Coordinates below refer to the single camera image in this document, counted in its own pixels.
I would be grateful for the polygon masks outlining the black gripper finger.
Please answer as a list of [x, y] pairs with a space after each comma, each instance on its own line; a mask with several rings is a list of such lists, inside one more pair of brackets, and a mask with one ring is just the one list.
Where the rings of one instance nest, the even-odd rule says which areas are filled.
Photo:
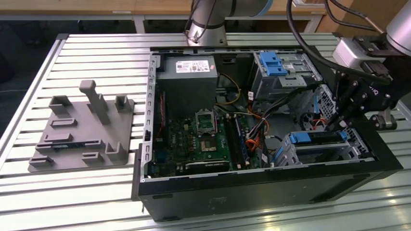
[[338, 101], [338, 115], [346, 126], [351, 127], [355, 120], [363, 114], [364, 103], [368, 99], [366, 93], [344, 93]]
[[352, 113], [351, 98], [356, 92], [359, 83], [356, 80], [339, 80], [335, 87], [335, 113], [327, 122], [327, 131], [340, 130], [348, 124], [348, 118]]

